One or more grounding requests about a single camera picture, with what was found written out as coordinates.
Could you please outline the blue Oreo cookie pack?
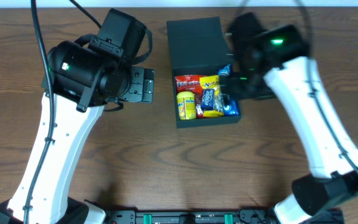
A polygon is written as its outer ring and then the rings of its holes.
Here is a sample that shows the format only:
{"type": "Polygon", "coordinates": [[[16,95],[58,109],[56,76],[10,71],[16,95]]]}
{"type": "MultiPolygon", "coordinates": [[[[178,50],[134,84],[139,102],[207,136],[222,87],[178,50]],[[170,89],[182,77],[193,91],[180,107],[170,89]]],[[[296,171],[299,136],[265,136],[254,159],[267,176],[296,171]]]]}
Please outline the blue Oreo cookie pack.
{"type": "Polygon", "coordinates": [[[239,116],[239,107],[237,101],[230,97],[226,90],[226,81],[232,74],[232,65],[228,64],[218,70],[219,85],[221,89],[221,96],[223,99],[224,116],[239,116]]]}

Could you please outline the yellow Hacks candy bag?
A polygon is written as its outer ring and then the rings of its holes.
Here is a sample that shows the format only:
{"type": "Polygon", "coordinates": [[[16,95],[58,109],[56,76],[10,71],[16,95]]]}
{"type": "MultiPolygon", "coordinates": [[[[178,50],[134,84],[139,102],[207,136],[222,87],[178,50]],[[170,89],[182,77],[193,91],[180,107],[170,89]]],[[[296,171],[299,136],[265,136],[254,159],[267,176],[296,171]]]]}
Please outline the yellow Hacks candy bag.
{"type": "Polygon", "coordinates": [[[205,118],[217,118],[224,116],[223,98],[219,84],[219,76],[207,76],[200,78],[200,86],[203,90],[201,110],[205,118]]]}

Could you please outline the small blue Oreo packet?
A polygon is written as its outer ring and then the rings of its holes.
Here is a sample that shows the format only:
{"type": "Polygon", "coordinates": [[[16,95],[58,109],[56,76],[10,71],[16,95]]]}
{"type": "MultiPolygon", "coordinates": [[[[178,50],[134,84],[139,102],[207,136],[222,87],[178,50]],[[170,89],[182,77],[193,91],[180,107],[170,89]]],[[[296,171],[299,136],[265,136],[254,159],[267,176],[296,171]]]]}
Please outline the small blue Oreo packet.
{"type": "Polygon", "coordinates": [[[214,93],[213,88],[204,89],[201,100],[201,109],[204,111],[210,111],[214,109],[214,93]]]}

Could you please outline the red Hacks candy bag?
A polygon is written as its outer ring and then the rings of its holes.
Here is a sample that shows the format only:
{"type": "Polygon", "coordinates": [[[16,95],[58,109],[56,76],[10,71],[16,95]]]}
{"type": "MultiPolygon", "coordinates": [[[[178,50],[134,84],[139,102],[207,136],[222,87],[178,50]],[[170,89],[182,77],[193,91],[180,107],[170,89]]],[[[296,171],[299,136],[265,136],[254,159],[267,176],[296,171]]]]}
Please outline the red Hacks candy bag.
{"type": "Polygon", "coordinates": [[[175,76],[175,84],[177,93],[190,91],[195,95],[196,118],[203,118],[203,110],[201,109],[201,100],[203,89],[200,85],[200,78],[205,75],[180,75],[175,76]]]}

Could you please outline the yellow Mentos gum bottle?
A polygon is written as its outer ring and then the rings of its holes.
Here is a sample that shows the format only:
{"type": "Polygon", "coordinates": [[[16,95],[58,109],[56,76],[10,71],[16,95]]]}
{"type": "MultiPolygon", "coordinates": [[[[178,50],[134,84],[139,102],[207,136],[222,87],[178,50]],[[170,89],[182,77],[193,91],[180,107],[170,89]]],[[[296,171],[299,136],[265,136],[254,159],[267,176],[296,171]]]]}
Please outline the yellow Mentos gum bottle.
{"type": "Polygon", "coordinates": [[[191,91],[177,94],[178,114],[180,120],[196,119],[195,95],[191,91]]]}

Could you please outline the dark green box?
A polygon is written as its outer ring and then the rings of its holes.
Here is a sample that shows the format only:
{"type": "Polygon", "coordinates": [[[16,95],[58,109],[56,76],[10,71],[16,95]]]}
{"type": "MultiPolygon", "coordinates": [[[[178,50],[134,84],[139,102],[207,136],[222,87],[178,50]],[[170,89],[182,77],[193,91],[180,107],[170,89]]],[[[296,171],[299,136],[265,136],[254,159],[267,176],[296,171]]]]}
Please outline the dark green box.
{"type": "Polygon", "coordinates": [[[234,61],[224,39],[219,17],[167,21],[168,48],[172,68],[173,100],[177,128],[194,128],[238,123],[242,116],[181,120],[177,105],[175,77],[215,75],[234,61]]]}

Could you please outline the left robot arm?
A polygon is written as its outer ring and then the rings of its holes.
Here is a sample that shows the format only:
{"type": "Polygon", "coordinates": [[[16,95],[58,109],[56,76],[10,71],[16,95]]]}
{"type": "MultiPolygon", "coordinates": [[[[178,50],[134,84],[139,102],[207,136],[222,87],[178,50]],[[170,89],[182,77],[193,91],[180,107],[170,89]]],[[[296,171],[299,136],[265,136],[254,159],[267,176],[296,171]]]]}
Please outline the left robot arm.
{"type": "Polygon", "coordinates": [[[107,211],[69,197],[71,180],[90,131],[109,103],[150,103],[152,69],[141,67],[148,28],[109,10],[97,34],[63,41],[42,52],[45,78],[39,129],[24,176],[0,203],[0,223],[105,223],[107,211]]]}

